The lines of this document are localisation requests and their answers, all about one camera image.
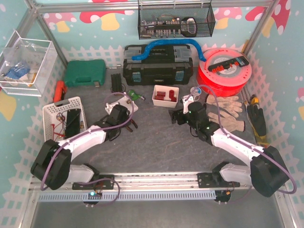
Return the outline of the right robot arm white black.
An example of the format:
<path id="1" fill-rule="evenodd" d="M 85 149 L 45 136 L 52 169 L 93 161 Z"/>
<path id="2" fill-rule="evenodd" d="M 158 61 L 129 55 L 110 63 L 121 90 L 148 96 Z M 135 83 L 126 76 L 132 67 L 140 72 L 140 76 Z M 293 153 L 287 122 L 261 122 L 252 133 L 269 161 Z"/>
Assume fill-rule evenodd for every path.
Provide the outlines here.
<path id="1" fill-rule="evenodd" d="M 290 180 L 290 174 L 277 148 L 267 148 L 249 143 L 218 123 L 208 119 L 206 105 L 193 102 L 184 111 L 170 110 L 171 122 L 178 125 L 187 124 L 193 137 L 218 147 L 240 159 L 244 165 L 224 162 L 213 172 L 213 181 L 247 184 L 264 197 L 272 196 Z"/>

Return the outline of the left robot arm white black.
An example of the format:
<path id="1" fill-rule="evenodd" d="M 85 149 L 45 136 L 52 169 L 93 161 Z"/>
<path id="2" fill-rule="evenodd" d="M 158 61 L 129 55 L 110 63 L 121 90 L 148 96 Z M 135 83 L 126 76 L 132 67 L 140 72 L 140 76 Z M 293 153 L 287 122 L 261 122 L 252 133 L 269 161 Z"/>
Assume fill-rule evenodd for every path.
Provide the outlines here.
<path id="1" fill-rule="evenodd" d="M 65 183 L 93 185 L 99 172 L 89 164 L 73 165 L 72 161 L 88 149 L 113 140 L 127 127 L 133 111 L 116 104 L 110 114 L 95 122 L 87 130 L 62 141 L 52 139 L 43 143 L 30 172 L 41 181 L 40 189 L 57 190 Z"/>

